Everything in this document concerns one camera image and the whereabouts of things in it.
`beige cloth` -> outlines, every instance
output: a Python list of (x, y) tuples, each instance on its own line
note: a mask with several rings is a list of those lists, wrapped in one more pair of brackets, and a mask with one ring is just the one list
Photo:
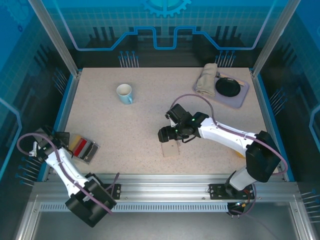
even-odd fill
[(201, 76), (196, 82), (196, 87), (194, 88), (197, 94), (206, 94), (212, 98), (215, 96), (215, 77), (217, 70), (218, 65), (216, 63), (207, 63), (204, 66)]

